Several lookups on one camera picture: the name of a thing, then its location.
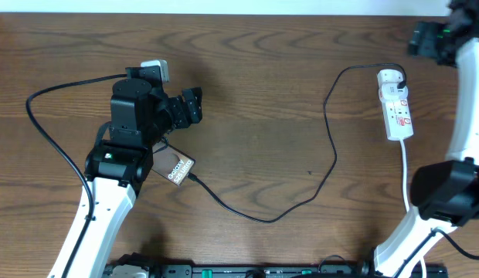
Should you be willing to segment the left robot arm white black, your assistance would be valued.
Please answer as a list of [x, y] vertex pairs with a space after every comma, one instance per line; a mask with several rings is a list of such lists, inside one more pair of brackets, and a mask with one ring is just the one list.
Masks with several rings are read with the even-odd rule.
[[166, 61], [157, 59], [128, 67], [110, 100], [111, 121], [100, 127], [87, 155], [80, 204], [51, 277], [100, 277], [118, 230], [133, 208], [157, 147], [166, 134], [202, 119], [202, 90], [185, 89], [177, 97], [163, 90], [169, 81]]

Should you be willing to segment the white power strip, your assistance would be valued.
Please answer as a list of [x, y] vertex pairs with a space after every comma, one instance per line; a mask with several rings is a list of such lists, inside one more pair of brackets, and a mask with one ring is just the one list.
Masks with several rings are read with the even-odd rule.
[[407, 97], [407, 87], [399, 89], [397, 83], [383, 83], [379, 88], [386, 136], [390, 141], [401, 141], [413, 136]]

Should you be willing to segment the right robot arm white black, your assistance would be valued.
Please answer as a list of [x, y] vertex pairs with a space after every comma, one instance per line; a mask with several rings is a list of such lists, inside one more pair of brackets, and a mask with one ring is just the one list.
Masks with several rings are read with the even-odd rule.
[[458, 73], [454, 130], [445, 161], [423, 166], [410, 186], [411, 206], [374, 248], [367, 275], [409, 277], [442, 238], [479, 219], [479, 0], [454, 0], [447, 22], [419, 22], [408, 53]]

